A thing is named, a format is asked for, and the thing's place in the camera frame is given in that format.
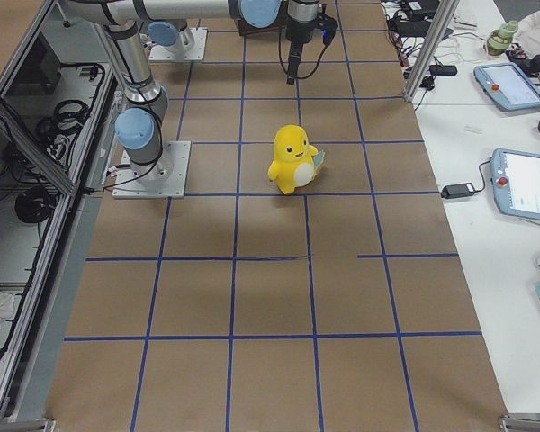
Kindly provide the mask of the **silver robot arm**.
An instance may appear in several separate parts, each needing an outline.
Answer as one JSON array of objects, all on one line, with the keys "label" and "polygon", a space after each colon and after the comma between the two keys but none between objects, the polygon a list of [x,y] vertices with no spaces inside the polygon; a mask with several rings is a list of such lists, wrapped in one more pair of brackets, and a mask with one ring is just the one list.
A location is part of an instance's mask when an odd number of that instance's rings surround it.
[{"label": "silver robot arm", "polygon": [[188,51],[195,45],[186,19],[147,22],[145,30],[154,44],[173,52]]},{"label": "silver robot arm", "polygon": [[130,103],[114,124],[115,136],[130,159],[130,177],[117,182],[114,193],[128,198],[183,195],[190,144],[163,140],[167,91],[153,77],[138,23],[232,18],[266,28],[278,17],[280,2],[74,1],[71,6],[94,25]]}]

